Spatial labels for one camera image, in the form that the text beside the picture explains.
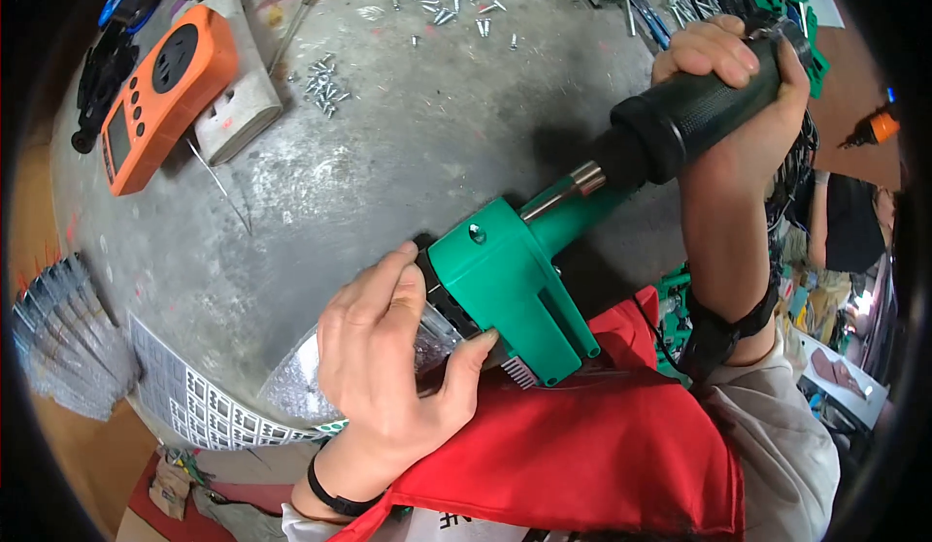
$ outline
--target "gray concrete workbench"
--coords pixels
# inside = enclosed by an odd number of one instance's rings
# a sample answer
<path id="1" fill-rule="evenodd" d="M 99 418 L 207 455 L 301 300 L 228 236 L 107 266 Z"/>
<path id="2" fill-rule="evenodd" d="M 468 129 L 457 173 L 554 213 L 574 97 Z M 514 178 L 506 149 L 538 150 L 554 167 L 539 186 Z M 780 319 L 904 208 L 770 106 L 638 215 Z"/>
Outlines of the gray concrete workbench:
<path id="1" fill-rule="evenodd" d="M 266 59 L 298 1 L 245 0 Z M 121 324 L 133 311 L 211 382 L 281 417 L 256 393 L 341 284 L 405 238 L 446 233 L 504 193 L 536 194 L 554 178 L 538 150 L 571 152 L 608 126 L 612 105 L 647 87 L 653 56 L 617 6 L 501 2 L 508 11 L 490 14 L 487 39 L 468 2 L 459 22 L 439 28 L 412 0 L 398 12 L 391 0 L 317 3 L 285 69 L 303 75 L 331 51 L 354 97 L 328 121 L 299 83 L 276 81 L 284 115 L 216 169 L 251 236 L 183 151 L 142 192 L 112 197 L 99 145 L 88 155 L 70 146 L 77 71 L 52 143 L 63 248 L 84 253 Z M 366 6 L 384 13 L 366 20 Z M 279 8 L 283 20 L 270 26 Z M 139 43 L 147 35 L 151 47 L 167 27 L 163 8 Z M 657 280 L 685 257 L 676 187 L 641 191 L 567 255 L 564 278 L 581 303 L 590 289 Z"/>

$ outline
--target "hand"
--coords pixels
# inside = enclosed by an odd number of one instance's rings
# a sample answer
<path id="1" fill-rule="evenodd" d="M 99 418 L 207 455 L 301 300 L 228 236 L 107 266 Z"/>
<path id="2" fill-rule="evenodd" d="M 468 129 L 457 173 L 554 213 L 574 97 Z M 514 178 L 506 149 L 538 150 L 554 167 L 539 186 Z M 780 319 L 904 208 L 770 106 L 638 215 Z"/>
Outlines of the hand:
<path id="1" fill-rule="evenodd" d="M 708 22 L 691 23 L 674 34 L 670 48 L 657 56 L 652 81 L 665 81 L 681 70 L 694 75 L 715 71 L 732 87 L 746 86 L 760 63 L 741 41 L 744 31 L 745 24 L 737 16 L 719 15 Z M 758 189 L 773 177 L 796 140 L 809 97 L 809 78 L 789 42 L 780 44 L 778 58 L 783 82 L 776 102 L 685 168 L 681 187 L 699 182 L 703 188 L 743 185 Z"/>
<path id="2" fill-rule="evenodd" d="M 318 383 L 349 419 L 315 462 L 320 485 L 332 496 L 374 498 L 475 414 L 479 372 L 498 334 L 492 329 L 460 344 L 440 390 L 418 398 L 414 340 L 426 291 L 416 256 L 415 244 L 404 243 L 337 292 L 320 316 Z M 335 519 L 305 481 L 293 493 L 296 509 Z"/>

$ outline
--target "metal comb attachment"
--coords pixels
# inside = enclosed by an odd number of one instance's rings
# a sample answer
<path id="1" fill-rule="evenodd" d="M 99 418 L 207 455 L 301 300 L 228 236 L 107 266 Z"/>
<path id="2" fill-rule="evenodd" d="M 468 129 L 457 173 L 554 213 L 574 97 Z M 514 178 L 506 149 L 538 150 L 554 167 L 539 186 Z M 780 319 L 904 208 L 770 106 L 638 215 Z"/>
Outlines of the metal comb attachment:
<path id="1" fill-rule="evenodd" d="M 537 375 L 532 373 L 528 365 L 518 356 L 511 358 L 502 364 L 501 367 L 512 377 L 512 380 L 518 383 L 518 386 L 521 386 L 525 390 L 541 382 Z"/>

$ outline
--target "black bracelet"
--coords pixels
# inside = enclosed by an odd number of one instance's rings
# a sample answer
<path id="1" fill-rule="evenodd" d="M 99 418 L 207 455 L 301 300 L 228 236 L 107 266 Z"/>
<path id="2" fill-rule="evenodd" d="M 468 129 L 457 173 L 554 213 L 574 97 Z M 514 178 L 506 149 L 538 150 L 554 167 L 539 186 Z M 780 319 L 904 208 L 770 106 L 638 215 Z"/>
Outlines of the black bracelet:
<path id="1" fill-rule="evenodd" d="M 382 495 L 385 495 L 384 493 L 380 493 L 374 499 L 367 502 L 354 502 L 339 495 L 337 497 L 332 497 L 332 495 L 323 490 L 323 486 L 320 485 L 320 481 L 317 480 L 317 475 L 314 473 L 314 461 L 316 459 L 317 454 L 314 454 L 308 465 L 308 484 L 310 485 L 310 490 L 314 492 L 314 495 L 316 495 L 321 502 L 324 502 L 329 508 L 341 516 L 359 518 L 366 513 L 369 508 L 377 504 L 379 500 L 382 499 Z"/>

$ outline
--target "white shirt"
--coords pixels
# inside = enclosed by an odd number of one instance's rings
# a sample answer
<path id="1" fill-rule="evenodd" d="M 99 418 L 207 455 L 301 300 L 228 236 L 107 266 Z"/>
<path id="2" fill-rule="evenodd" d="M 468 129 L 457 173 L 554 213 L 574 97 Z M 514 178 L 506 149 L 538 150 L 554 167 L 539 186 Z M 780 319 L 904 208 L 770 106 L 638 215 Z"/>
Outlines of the white shirt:
<path id="1" fill-rule="evenodd" d="M 809 411 L 793 382 L 778 331 L 774 349 L 743 368 L 721 366 L 709 377 L 713 406 L 732 420 L 729 433 L 745 475 L 745 538 L 776 542 L 819 540 L 832 517 L 841 469 L 829 432 Z M 323 542 L 342 526 L 314 522 L 282 504 L 289 542 Z M 528 528 L 415 508 L 400 523 L 386 521 L 373 542 L 521 542 Z M 561 542 L 553 533 L 548 542 Z"/>

